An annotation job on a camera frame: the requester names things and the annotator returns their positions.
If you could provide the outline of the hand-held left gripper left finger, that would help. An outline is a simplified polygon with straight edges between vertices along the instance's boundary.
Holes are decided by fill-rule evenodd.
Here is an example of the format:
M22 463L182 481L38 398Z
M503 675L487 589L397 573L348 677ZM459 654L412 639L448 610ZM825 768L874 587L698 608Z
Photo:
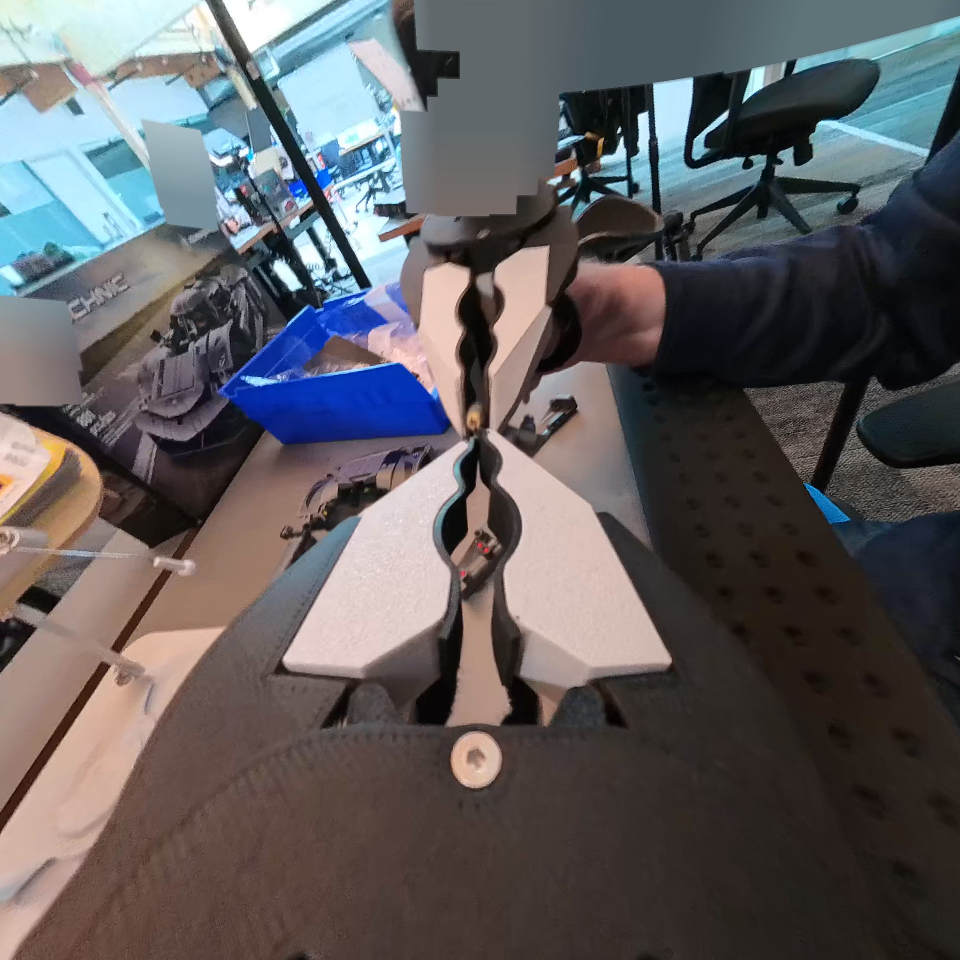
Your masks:
M321 545L330 571L298 626L291 674L373 682L414 713L451 713L463 653L461 574L477 450L461 439Z

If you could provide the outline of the small black lego assembly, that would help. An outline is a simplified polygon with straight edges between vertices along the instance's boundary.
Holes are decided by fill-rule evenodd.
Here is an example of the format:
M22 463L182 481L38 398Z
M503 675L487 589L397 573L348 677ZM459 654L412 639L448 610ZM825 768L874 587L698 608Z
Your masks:
M498 563L500 553L502 543L498 537L485 527L477 527L469 548L459 561L464 600L484 587Z

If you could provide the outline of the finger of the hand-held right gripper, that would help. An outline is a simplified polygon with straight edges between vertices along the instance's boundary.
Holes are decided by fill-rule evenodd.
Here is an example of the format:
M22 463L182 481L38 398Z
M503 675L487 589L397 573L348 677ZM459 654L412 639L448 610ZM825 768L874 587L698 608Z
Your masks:
M487 365L489 429L500 430L529 395L549 337L549 248L521 248L494 270L502 311Z
M423 275L423 349L441 404L458 432L472 432L472 342L461 316L469 288L471 270L449 261Z

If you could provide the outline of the blue plastic bin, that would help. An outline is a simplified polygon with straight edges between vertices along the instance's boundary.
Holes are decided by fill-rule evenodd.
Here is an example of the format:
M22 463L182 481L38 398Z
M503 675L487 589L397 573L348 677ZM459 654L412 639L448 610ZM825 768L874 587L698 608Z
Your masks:
M397 280L383 285L397 285L394 297L407 308ZM433 435L449 427L438 390L425 390L397 364L263 386L242 385L245 365L219 390L221 396L285 444Z

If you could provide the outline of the green chair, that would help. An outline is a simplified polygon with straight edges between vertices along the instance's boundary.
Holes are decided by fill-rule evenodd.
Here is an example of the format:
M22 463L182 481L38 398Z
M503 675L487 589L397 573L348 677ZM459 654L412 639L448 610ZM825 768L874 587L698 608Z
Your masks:
M812 475L815 489L828 489L851 432L871 455L897 470L959 463L959 375L859 414L869 383L863 378L843 388Z

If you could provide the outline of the lego car chassis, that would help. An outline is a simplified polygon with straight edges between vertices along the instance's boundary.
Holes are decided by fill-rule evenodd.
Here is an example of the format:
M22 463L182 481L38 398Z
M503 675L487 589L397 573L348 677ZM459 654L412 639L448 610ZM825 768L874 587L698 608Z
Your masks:
M438 452L430 444L404 445L347 462L314 481L303 499L298 519L286 525L280 537L301 542L321 530L332 530L430 465Z

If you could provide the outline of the person's right hand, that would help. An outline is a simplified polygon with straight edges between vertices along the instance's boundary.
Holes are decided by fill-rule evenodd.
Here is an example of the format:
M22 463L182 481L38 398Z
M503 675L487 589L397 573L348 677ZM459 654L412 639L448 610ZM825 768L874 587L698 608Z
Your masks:
M654 266L582 261L567 288L582 324L578 362L649 367L667 316L667 287Z

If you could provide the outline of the black office chair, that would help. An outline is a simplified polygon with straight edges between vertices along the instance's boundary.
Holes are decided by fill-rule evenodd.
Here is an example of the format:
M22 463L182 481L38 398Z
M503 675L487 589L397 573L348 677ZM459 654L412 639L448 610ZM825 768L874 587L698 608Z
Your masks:
M747 96L750 70L711 73L693 79L689 124L685 138L685 163L703 169L719 161L742 159L750 169L763 158L761 177L755 186L691 212L689 230L698 217L727 208L727 215L703 236L691 259L703 259L721 233L745 213L756 210L760 220L776 208L794 228L809 235L810 223L791 202L797 194L840 194L840 213L853 213L859 205L861 186L846 181L823 181L778 174L783 153L791 150L794 164L814 158L812 137L825 120L841 120L856 112L881 81L881 65L871 58L841 58L825 65L797 70L797 60L786 63L786 73L774 83Z

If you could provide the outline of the brown chair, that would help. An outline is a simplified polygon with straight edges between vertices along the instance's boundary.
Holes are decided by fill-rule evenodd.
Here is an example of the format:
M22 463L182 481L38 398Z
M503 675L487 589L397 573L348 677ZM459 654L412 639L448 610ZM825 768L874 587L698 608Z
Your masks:
M645 204L608 194L578 213L578 254L601 262L627 262L663 239L663 215Z

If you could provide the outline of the lego instruction booklet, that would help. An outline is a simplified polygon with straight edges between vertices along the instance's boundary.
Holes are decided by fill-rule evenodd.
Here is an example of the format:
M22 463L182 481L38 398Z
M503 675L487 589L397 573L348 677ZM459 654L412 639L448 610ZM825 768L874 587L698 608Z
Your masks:
M32 527L81 479L79 453L2 413L2 525Z

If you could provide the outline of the white book stand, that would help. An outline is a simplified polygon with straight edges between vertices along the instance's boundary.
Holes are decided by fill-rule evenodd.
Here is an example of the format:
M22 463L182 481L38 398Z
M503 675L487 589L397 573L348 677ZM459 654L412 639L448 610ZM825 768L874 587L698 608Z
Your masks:
M32 527L2 525L2 617L33 626L2 666L2 958L14 958L85 863L175 692L221 628L157 631L115 649L115 633L161 571L126 533L79 548L103 497L100 470Z

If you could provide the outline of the dark lego set box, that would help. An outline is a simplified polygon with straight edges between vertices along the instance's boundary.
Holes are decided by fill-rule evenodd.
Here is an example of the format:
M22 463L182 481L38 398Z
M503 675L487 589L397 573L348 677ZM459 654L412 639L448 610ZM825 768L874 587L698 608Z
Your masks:
M223 388L286 326L224 233L157 225L2 305L66 308L77 337L79 401L28 421L206 519L262 434Z

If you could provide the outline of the clear plastic bag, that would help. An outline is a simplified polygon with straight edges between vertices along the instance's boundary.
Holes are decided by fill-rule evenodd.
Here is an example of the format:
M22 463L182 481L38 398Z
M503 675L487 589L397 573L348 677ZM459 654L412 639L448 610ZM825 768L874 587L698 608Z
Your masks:
M245 386L275 385L314 377L312 357L332 334L352 339L405 367L422 386L435 391L435 380L418 333L394 293L397 285L381 285L366 293L332 298L322 308L306 306L241 373Z

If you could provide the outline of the black metal pole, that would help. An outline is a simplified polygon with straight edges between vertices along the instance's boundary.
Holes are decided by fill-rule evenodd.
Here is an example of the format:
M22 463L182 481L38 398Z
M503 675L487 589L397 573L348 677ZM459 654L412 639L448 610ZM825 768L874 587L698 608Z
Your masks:
M206 1L213 19L223 35L229 52L232 53L236 63L242 70L247 83L258 102L258 106L265 110L272 128L278 133L281 145L288 151L293 166L298 176L304 181L309 197L314 202L316 212L325 222L329 233L340 249L343 261L347 262L352 275L355 277L358 287L361 290L371 288L371 280L366 274L365 266L361 264L355 248L352 246L340 220L337 218L330 200L327 199L322 186L319 184L314 171L309 166L309 161L299 146L298 137L294 135L291 125L283 115L280 104L270 88L270 83L265 79L255 55L249 50L247 42L242 39L242 34L231 16L224 1Z

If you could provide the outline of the person's dark blue jacket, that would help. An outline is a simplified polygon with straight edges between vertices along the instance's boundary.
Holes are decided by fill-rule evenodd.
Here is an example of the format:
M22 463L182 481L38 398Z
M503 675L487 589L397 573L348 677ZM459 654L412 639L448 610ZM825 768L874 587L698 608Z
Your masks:
M928 672L959 695L959 512L832 527Z

